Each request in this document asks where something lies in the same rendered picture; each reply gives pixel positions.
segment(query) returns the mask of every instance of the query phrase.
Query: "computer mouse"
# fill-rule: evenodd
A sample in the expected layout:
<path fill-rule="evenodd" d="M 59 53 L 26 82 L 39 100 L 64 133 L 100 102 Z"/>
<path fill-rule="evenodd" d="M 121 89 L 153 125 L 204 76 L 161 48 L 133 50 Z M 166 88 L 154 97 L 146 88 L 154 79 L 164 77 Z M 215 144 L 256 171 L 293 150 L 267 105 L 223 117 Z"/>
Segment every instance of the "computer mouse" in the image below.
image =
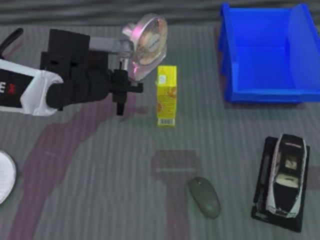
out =
<path fill-rule="evenodd" d="M 189 191 L 199 207 L 207 217 L 215 219 L 221 212 L 220 201 L 212 184 L 203 177 L 195 177 L 188 182 Z"/>

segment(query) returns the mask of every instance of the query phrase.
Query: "blue plastic container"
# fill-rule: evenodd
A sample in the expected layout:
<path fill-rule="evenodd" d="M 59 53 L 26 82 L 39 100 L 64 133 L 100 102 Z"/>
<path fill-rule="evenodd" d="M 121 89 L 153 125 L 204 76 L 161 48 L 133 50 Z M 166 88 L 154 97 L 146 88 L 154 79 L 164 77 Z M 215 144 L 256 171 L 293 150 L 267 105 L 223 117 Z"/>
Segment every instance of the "blue plastic container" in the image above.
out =
<path fill-rule="evenodd" d="M 306 4 L 221 7 L 219 50 L 229 102 L 320 102 L 320 38 Z"/>

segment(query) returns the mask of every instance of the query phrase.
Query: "car hood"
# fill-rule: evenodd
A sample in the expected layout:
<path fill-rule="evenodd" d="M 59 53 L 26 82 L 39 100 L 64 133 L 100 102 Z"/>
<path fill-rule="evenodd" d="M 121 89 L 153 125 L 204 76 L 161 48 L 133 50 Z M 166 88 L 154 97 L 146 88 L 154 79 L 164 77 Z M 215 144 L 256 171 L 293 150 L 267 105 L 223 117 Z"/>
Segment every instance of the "car hood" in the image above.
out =
<path fill-rule="evenodd" d="M 276 209 L 289 213 L 296 203 L 299 189 L 275 183 L 273 185 L 273 192 Z"/>

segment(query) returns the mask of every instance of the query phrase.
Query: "black tray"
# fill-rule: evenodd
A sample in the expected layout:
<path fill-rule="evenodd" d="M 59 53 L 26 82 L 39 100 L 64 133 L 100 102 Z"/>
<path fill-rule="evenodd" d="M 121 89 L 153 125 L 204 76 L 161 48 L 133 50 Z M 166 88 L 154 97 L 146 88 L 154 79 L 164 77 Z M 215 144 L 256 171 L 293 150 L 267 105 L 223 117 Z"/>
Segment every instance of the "black tray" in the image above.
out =
<path fill-rule="evenodd" d="M 263 221 L 272 225 L 276 225 L 297 233 L 302 231 L 302 223 L 304 216 L 304 206 L 305 206 L 305 196 L 308 178 L 308 167 L 309 167 L 309 156 L 310 147 L 307 146 L 307 158 L 305 163 L 305 174 L 303 181 L 303 189 L 301 196 L 300 211 L 296 218 L 285 218 L 281 216 L 273 215 L 271 212 L 266 210 L 266 199 L 268 195 L 269 188 L 269 177 L 271 171 L 272 157 L 276 147 L 278 138 L 267 137 L 264 142 L 264 149 L 262 160 L 260 164 L 259 177 L 256 183 L 256 189 L 253 199 L 253 207 L 251 210 L 251 217 L 253 219 Z"/>

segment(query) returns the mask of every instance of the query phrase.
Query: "toy car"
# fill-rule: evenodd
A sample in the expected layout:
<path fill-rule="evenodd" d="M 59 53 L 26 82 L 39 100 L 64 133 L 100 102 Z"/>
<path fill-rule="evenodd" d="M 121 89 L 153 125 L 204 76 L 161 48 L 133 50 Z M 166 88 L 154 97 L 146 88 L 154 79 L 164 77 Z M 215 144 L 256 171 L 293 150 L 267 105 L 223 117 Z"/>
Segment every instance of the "toy car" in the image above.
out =
<path fill-rule="evenodd" d="M 283 134 L 272 158 L 266 210 L 284 218 L 295 218 L 301 205 L 307 160 L 304 139 Z"/>

